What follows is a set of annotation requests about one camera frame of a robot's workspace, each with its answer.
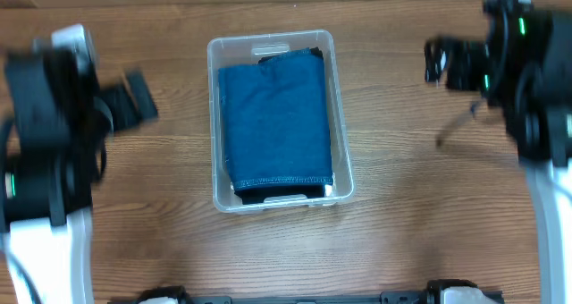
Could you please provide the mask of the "blue denim cloth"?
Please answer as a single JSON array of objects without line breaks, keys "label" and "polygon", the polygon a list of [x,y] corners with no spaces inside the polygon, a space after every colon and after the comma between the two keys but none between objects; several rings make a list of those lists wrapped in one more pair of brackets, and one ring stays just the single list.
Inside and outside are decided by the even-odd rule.
[{"label": "blue denim cloth", "polygon": [[294,56],[218,72],[235,190],[333,182],[324,59]]}]

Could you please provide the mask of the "black cloth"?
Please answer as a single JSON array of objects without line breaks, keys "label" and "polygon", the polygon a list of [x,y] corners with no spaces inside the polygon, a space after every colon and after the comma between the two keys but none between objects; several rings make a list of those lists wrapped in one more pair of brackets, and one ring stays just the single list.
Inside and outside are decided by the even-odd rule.
[{"label": "black cloth", "polygon": [[323,52],[318,47],[313,47],[313,48],[307,47],[307,48],[300,49],[300,50],[288,51],[288,52],[281,53],[278,55],[270,55],[267,57],[263,57],[258,61],[258,63],[265,63],[265,62],[272,61],[272,60],[281,60],[281,59],[285,59],[285,58],[291,58],[294,56],[308,56],[308,55],[315,56],[315,57],[320,58],[320,59],[324,59]]},{"label": "black cloth", "polygon": [[258,187],[246,190],[236,190],[235,194],[242,199],[244,205],[263,203],[267,198],[304,195],[307,198],[325,196],[324,185],[285,185]]}]

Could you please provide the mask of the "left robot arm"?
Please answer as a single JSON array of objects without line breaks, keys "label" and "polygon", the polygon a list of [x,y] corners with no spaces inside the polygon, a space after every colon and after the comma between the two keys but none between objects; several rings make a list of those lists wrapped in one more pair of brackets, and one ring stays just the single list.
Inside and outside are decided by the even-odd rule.
[{"label": "left robot arm", "polygon": [[90,303],[92,188],[106,167],[105,141],[158,116],[143,74],[101,88],[87,54],[12,53],[4,75],[13,115],[1,140],[1,252],[20,303]]}]

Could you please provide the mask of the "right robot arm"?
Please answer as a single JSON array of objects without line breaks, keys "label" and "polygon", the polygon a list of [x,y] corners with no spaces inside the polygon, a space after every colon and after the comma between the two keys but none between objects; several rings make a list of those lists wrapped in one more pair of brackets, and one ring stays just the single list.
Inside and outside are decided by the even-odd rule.
[{"label": "right robot arm", "polygon": [[543,303],[571,301],[571,14],[532,0],[484,0],[486,39],[425,42],[425,80],[480,94],[437,145],[482,103],[499,107],[534,207]]}]

